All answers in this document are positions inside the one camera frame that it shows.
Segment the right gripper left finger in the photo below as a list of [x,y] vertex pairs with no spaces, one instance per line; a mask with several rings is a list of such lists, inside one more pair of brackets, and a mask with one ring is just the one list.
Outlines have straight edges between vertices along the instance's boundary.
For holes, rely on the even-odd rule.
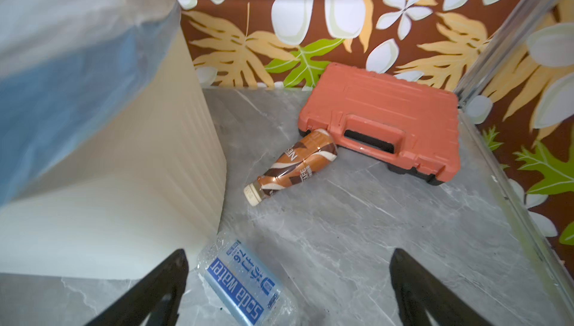
[[185,251],[175,250],[89,325],[175,325],[189,273]]

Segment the crushed blue label water bottle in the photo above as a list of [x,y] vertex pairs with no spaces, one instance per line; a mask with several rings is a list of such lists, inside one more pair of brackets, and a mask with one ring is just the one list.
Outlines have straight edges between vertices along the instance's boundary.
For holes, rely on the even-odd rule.
[[293,294],[235,234],[218,233],[199,253],[197,267],[239,324],[300,324]]

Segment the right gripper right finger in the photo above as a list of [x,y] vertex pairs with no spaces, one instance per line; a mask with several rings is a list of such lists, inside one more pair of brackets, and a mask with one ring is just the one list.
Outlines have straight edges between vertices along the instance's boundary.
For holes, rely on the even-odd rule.
[[403,325],[489,325],[405,250],[394,250],[390,280]]

